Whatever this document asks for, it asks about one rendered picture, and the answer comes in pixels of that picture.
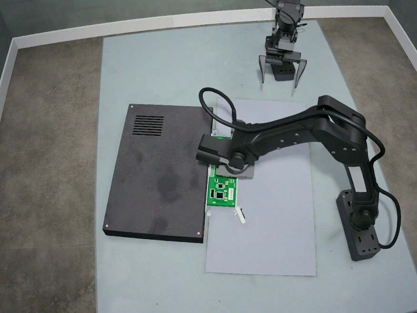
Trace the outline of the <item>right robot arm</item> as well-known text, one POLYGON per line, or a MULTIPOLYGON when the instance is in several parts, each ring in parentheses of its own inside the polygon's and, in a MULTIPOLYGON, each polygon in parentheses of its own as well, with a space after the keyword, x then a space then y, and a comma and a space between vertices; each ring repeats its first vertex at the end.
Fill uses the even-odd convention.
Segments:
MULTIPOLYGON (((303 18, 304 8, 305 8, 303 4, 300 4, 300 0, 278 0, 277 7, 279 7, 280 9, 283 8, 282 10, 293 18, 297 27, 298 22, 300 23, 301 18, 303 18)), ((266 42, 267 42, 268 48, 275 47, 277 34, 283 33, 284 36, 287 37, 288 35, 292 35, 293 30, 295 29, 295 24, 293 20, 288 15, 281 12, 277 8, 276 8, 275 19, 276 19, 276 24, 275 24, 275 28, 272 28, 272 35, 266 36, 266 42)), ((293 51, 294 43, 279 41, 278 49, 293 51)), ((275 67, 275 71, 277 75, 295 74, 296 72, 294 64, 288 61, 283 61, 283 65, 274 64, 274 67, 275 67)))

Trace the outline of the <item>black rectangular enclosure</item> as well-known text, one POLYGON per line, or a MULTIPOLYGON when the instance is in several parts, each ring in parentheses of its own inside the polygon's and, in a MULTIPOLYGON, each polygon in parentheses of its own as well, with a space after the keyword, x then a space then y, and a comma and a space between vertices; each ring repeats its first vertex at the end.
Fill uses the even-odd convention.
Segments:
POLYGON ((195 158, 212 123, 199 106, 129 104, 105 235, 203 243, 209 164, 195 158))

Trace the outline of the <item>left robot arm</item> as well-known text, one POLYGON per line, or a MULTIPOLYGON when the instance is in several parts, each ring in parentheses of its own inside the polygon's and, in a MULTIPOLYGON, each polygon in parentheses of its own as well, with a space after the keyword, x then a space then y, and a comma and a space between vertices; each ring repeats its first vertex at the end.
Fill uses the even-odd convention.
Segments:
MULTIPOLYGON (((318 97, 317 105, 300 113, 275 121, 241 126, 254 128, 311 111, 327 110, 366 128, 363 115, 329 95, 318 97)), ((344 165, 348 176, 351 189, 342 190, 340 197, 357 255, 378 253, 381 248, 374 225, 379 215, 379 190, 375 189, 373 183, 367 136, 343 121, 330 118, 328 115, 314 114, 257 131, 235 129, 231 139, 203 134, 195 159, 215 166, 223 162, 230 171, 241 172, 249 162, 258 161, 260 156, 271 151, 306 142, 322 143, 332 157, 344 165)))

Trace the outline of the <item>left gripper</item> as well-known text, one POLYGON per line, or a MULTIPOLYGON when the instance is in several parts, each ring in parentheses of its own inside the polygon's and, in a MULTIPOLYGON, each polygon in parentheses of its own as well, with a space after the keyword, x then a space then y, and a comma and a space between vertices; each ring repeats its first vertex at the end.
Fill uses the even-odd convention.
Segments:
MULTIPOLYGON (((244 125, 245 122, 239 122, 239 121, 232 121, 233 124, 236 125, 244 125)), ((232 138, 234 129, 231 128, 230 133, 230 139, 232 138)), ((254 176, 254 162, 249 162, 248 166, 243 172, 232 172, 230 171, 225 163, 219 163, 218 166, 216 166, 216 175, 221 175, 222 177, 236 177, 236 178, 246 178, 246 177, 253 177, 254 176)))

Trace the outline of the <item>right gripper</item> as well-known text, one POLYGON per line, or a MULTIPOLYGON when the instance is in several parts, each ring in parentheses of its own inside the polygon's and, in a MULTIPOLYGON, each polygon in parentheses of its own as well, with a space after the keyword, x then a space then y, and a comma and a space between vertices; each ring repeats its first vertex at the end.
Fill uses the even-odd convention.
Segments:
POLYGON ((278 49, 278 41, 288 42, 288 43, 294 43, 295 41, 295 39, 292 42, 290 40, 291 40, 291 35, 288 35, 287 37, 285 37, 283 33, 279 33, 276 35, 275 48, 267 48, 266 56, 259 55, 259 66, 260 66, 260 70, 262 73, 262 83, 264 83, 264 77, 265 77, 264 71, 265 71, 266 63, 282 65, 283 61, 295 62, 299 64, 298 71, 297 71, 298 75, 296 77, 296 83, 295 83, 295 89, 296 89, 298 81, 302 73, 305 70, 304 67, 306 67, 307 60, 301 59, 301 52, 278 49))

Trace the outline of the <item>light grey flat mat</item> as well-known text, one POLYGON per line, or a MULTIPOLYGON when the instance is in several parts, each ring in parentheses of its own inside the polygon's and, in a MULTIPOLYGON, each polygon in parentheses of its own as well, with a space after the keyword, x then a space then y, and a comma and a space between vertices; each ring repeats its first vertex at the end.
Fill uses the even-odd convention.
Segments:
MULTIPOLYGON (((237 119, 264 123, 305 111, 305 103, 230 99, 237 119)), ((309 144, 260 156, 254 176, 238 178, 237 205, 210 206, 206 271, 316 276, 309 144)))

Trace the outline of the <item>green circuit board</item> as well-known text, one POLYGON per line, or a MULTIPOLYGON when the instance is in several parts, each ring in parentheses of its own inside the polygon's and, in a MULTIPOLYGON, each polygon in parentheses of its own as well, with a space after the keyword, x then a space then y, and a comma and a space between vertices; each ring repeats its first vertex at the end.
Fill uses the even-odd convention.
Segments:
POLYGON ((238 214, 241 225, 245 224, 242 208, 237 205, 238 178, 216 175, 216 166, 208 164, 208 193, 207 204, 213 206, 235 207, 234 216, 238 214))

